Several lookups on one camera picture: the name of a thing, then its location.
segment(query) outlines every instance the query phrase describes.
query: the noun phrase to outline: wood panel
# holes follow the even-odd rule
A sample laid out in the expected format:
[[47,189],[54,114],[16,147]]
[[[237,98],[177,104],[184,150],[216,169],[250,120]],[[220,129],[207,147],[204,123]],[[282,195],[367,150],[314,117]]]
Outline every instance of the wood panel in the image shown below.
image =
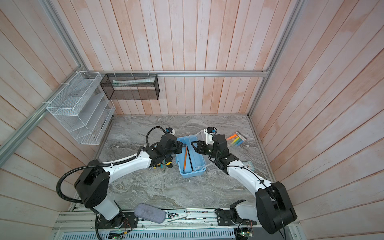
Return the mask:
[[[93,7],[100,13],[99,5]],[[96,20],[105,26],[105,19]],[[71,29],[69,33],[76,37]],[[77,37],[73,41],[81,47]],[[77,68],[77,63],[38,0],[1,1],[0,42],[0,144],[3,144]],[[86,56],[82,47],[79,53]],[[88,65],[95,61],[98,59],[85,59]],[[70,205],[56,193],[59,177],[87,164],[93,154],[94,149],[77,144],[48,115],[0,169],[2,237],[15,238],[17,229],[24,229],[30,239],[46,239],[59,212],[68,210]],[[63,182],[62,191],[67,196],[74,197],[73,183],[78,176],[75,173]]]
[[252,116],[307,239],[382,238],[383,11],[308,2]]
[[[144,71],[262,70],[296,2],[55,0],[54,5],[89,69],[127,70],[129,62],[130,69]],[[119,100],[116,113],[247,113],[258,82],[249,77],[164,78],[159,100]]]

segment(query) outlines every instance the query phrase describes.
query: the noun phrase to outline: gray marble surface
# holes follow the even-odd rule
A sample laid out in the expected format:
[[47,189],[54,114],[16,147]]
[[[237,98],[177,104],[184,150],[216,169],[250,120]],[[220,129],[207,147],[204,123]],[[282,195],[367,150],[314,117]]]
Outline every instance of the gray marble surface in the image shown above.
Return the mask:
[[[193,135],[214,126],[219,134],[230,136],[240,131],[248,139],[237,148],[228,145],[241,161],[252,161],[255,172],[269,179],[245,115],[176,115],[176,116],[124,116],[116,117],[99,157],[111,161],[135,154],[145,145],[145,135],[154,126],[172,127],[176,137]],[[150,144],[160,140],[162,131],[150,134]],[[179,167],[161,171],[141,169],[128,174],[109,186],[109,195],[122,209],[134,209],[139,203],[158,208],[229,207],[240,199],[254,201],[255,197],[237,180],[220,171],[215,165],[208,166],[201,176],[183,179]]]

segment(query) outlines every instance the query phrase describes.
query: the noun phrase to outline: blue container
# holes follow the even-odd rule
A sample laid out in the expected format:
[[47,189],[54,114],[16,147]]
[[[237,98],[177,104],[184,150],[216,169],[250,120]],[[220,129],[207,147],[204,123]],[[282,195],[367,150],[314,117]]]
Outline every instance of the blue container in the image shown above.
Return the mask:
[[188,177],[194,177],[194,176],[202,175],[206,170],[206,167],[205,167],[206,163],[205,163],[204,157],[203,157],[203,155],[195,152],[195,150],[191,146],[191,142],[197,141],[197,136],[191,135],[191,136],[187,136],[187,137],[179,137],[177,140],[181,141],[183,144],[186,144],[188,146],[189,154],[191,155],[192,167],[193,167],[193,170],[195,170],[193,172],[191,169],[191,165],[189,162],[189,156],[187,153],[187,164],[185,165],[185,173],[183,173],[185,150],[186,150],[186,147],[183,147],[183,152],[176,155],[176,161],[177,161],[177,164],[179,165],[179,170],[180,170],[181,176],[183,178],[188,178]]

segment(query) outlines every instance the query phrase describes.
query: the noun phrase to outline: robotic arm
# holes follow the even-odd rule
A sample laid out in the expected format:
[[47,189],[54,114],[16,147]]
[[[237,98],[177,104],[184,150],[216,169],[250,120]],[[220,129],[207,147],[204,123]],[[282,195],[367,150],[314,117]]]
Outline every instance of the robotic arm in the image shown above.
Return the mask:
[[[148,135],[156,128],[163,130],[160,142],[151,146]],[[243,163],[229,153],[225,135],[216,134],[214,127],[205,129],[206,141],[192,142],[194,150],[209,156],[209,159],[227,175],[242,183],[251,193],[255,193],[256,203],[241,202],[236,205],[238,217],[259,221],[268,233],[274,233],[283,226],[296,220],[295,210],[283,184],[258,176],[245,168]],[[62,176],[56,186],[58,195],[71,202],[83,203],[86,208],[101,215],[101,221],[109,228],[119,228],[124,223],[124,213],[116,202],[107,195],[108,184],[139,169],[172,162],[173,154],[182,152],[180,141],[174,136],[174,130],[162,127],[152,128],[146,136],[146,147],[141,147],[134,155],[111,162],[91,161],[87,166],[79,167]],[[80,199],[72,199],[61,192],[63,180],[78,170],[83,170],[74,184]]]

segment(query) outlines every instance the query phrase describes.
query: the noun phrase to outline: aluminum rail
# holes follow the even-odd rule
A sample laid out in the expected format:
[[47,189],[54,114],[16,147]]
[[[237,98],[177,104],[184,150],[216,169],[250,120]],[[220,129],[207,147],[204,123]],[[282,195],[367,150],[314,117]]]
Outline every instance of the aluminum rail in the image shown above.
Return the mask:
[[158,77],[266,77],[267,70],[260,71],[101,71],[107,73],[157,74]]
[[304,8],[306,2],[307,2],[307,0],[298,0],[297,1],[296,6],[293,10],[293,13],[292,13],[292,15],[288,21],[287,28],[285,29],[283,37],[281,38],[281,41],[279,42],[279,46],[277,47],[277,51],[272,58],[271,65],[268,67],[268,70],[269,70],[268,75],[266,76],[266,78],[264,78],[263,82],[260,85],[259,91],[257,92],[255,99],[253,100],[253,103],[251,105],[248,116],[252,116],[253,113],[255,112],[256,106],[260,101],[260,98],[261,98],[261,96],[265,90],[265,87],[266,87],[272,73],[274,72],[279,59],[281,58],[281,55],[284,52],[284,49],[286,48],[286,46],[289,42],[289,39],[291,38],[293,30],[297,24],[297,20],[299,19],[300,15],[302,13],[302,9]]
[[[82,66],[78,67],[76,71],[81,71]],[[69,82],[76,72],[71,73],[65,82]],[[23,143],[28,135],[35,129],[35,127],[45,118],[48,113],[47,106],[49,102],[65,87],[65,84],[60,84],[57,89],[30,115],[24,123],[13,132],[13,134],[4,141],[0,148],[0,167],[10,158],[16,149]]]

